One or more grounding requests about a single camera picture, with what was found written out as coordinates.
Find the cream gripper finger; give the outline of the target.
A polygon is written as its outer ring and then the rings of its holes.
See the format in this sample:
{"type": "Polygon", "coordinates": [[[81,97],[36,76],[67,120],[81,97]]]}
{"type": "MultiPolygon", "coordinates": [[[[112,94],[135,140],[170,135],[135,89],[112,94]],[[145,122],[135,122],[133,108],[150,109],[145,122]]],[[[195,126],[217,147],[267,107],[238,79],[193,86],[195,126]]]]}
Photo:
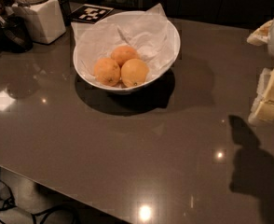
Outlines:
{"type": "Polygon", "coordinates": [[[248,121],[252,125],[274,121],[274,69],[263,69],[256,93],[257,96],[253,101],[248,121]]]}
{"type": "Polygon", "coordinates": [[[265,45],[268,41],[269,28],[272,24],[273,20],[265,22],[259,28],[257,28],[254,32],[252,32],[248,38],[247,42],[251,45],[262,46],[265,45]]]}

